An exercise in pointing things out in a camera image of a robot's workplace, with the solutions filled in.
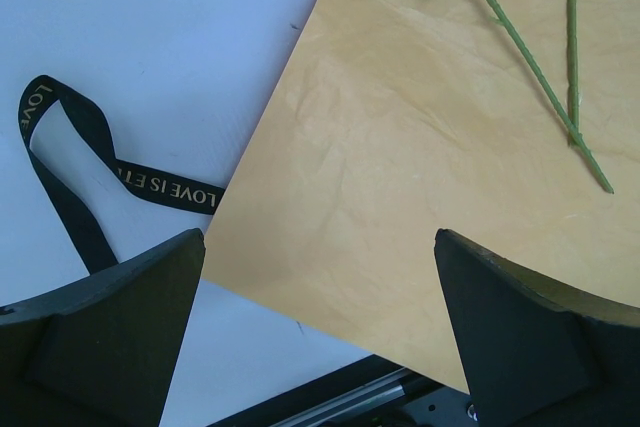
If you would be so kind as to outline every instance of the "white surface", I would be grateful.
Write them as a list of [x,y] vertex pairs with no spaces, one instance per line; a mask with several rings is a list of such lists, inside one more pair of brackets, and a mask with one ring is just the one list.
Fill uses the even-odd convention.
[[[49,74],[104,111],[124,160],[226,186],[314,0],[0,0],[0,305],[86,275],[17,124]],[[59,106],[34,151],[126,260],[210,218],[129,195]],[[366,353],[202,282],[162,425],[202,426]]]

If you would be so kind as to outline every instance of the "green stem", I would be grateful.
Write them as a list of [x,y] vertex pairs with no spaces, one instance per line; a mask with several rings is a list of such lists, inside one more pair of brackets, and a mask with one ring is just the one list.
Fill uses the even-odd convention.
[[577,0],[567,0],[567,65],[569,70],[569,119],[580,130],[580,93],[578,90]]
[[486,1],[491,7],[491,9],[494,11],[496,16],[498,17],[498,20],[500,20],[501,24],[507,30],[507,33],[509,34],[513,42],[516,44],[516,46],[518,47],[518,50],[520,50],[520,52],[524,56],[524,59],[526,60],[529,67],[531,67],[533,74],[536,76],[536,79],[538,79],[538,82],[540,82],[540,85],[542,86],[542,89],[544,90],[544,92],[547,94],[547,97],[549,97],[549,100],[551,101],[551,105],[553,106],[553,109],[556,111],[556,113],[562,120],[563,124],[569,131],[571,138],[573,139],[577,147],[582,152],[584,159],[586,160],[587,164],[589,165],[589,168],[591,169],[594,176],[598,180],[598,183],[602,186],[605,192],[613,194],[613,187],[607,180],[607,177],[604,175],[604,172],[602,172],[602,169],[598,165],[598,162],[596,161],[596,159],[593,157],[593,154],[591,153],[587,145],[584,143],[584,140],[582,139],[582,135],[580,135],[580,133],[578,132],[578,129],[573,125],[573,122],[571,122],[571,119],[569,119],[569,116],[567,115],[564,108],[562,107],[562,104],[558,100],[558,96],[555,94],[555,92],[549,85],[549,82],[547,82],[547,79],[542,73],[540,66],[533,58],[533,55],[531,55],[531,52],[529,52],[529,49],[527,48],[526,44],[522,40],[522,37],[520,37],[520,34],[518,34],[518,32],[516,31],[515,27],[513,26],[513,24],[507,17],[507,15],[502,10],[502,7],[498,3],[498,1],[497,0],[486,0]]

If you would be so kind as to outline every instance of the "tan wrapping paper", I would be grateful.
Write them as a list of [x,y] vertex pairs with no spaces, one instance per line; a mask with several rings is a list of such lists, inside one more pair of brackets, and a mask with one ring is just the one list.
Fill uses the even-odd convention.
[[[566,98],[566,0],[499,0]],[[579,0],[604,193],[483,0],[318,0],[206,236],[204,278],[466,390],[452,228],[640,306],[640,0]]]

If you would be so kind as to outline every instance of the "screw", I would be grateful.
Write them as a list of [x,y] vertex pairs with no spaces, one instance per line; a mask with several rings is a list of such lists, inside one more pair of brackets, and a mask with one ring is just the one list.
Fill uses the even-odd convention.
[[467,415],[470,419],[473,419],[476,422],[478,421],[478,413],[476,412],[475,405],[469,404],[469,406],[467,407]]

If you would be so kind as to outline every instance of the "kraft paper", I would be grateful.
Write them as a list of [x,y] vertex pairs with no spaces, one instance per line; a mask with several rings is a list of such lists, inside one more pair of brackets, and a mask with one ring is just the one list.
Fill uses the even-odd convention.
[[[561,99],[566,0],[499,0]],[[640,306],[640,0],[579,0],[598,186],[483,0],[318,0],[206,236],[204,278],[466,390],[451,228]]]

